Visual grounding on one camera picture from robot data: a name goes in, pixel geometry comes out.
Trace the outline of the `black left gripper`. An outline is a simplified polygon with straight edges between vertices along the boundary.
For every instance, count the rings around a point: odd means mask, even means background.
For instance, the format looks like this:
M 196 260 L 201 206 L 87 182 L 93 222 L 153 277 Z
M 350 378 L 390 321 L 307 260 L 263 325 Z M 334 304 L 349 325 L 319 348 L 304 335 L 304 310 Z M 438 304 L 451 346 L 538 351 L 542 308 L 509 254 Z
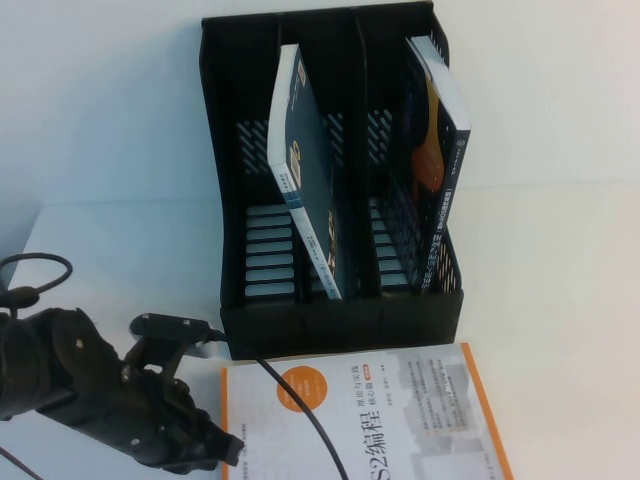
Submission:
M 39 409 L 44 417 L 107 445 L 139 464 L 169 473 L 237 465 L 244 442 L 214 424 L 180 380 L 152 371 L 112 390 L 75 393 Z

